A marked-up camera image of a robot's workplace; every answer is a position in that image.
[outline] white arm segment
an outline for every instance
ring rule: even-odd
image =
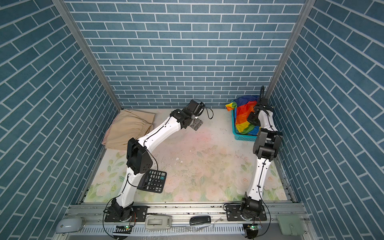
[[[147,147],[148,151],[152,152],[162,141],[180,129],[180,123],[178,123],[174,117],[168,117],[160,126],[153,129],[147,135],[139,138],[138,141],[141,146]],[[127,173],[120,189],[120,196],[116,198],[117,203],[121,207],[125,208],[133,203],[133,197],[137,189],[133,186],[139,185],[143,175],[144,173],[135,175],[132,168],[127,168]],[[133,186],[126,184],[127,179]]]
[[[265,113],[265,111],[260,111],[258,118],[260,121],[261,128],[266,128],[271,131],[277,131],[275,124],[273,122],[273,112],[268,111],[269,116]],[[251,180],[251,185],[248,188],[247,195],[251,197],[253,200],[259,201],[260,196],[263,196],[263,187],[265,182],[266,173],[268,171],[269,165],[271,165],[272,161],[269,161],[268,159],[261,158],[258,159],[256,157],[256,164],[255,164],[255,170],[253,171],[253,176]]]

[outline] blue plastic basket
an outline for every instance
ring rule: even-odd
[[[255,141],[257,136],[252,136],[252,135],[246,135],[246,134],[240,134],[237,131],[237,128],[235,126],[235,113],[236,109],[232,110],[232,132],[235,135],[236,140],[241,140],[241,141]]]

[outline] beige cloth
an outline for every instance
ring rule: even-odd
[[[154,113],[121,110],[105,133],[102,144],[109,149],[127,150],[129,139],[138,139],[153,130]]]

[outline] black calculator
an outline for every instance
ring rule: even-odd
[[[149,170],[142,178],[137,189],[162,193],[167,173],[163,171]]]

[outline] mounting plate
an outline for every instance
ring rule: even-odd
[[[136,222],[145,222],[147,217],[148,206],[133,206],[133,212],[136,213]],[[109,215],[105,216],[104,222],[119,222],[119,216],[117,216],[112,208],[112,206],[107,208]]]
[[[225,210],[227,212],[227,220],[229,222],[232,221],[244,221],[244,219],[241,217],[240,212],[240,204],[239,205],[226,205]],[[262,212],[260,213],[260,221],[266,221],[266,213],[264,210],[264,206],[262,206]]]

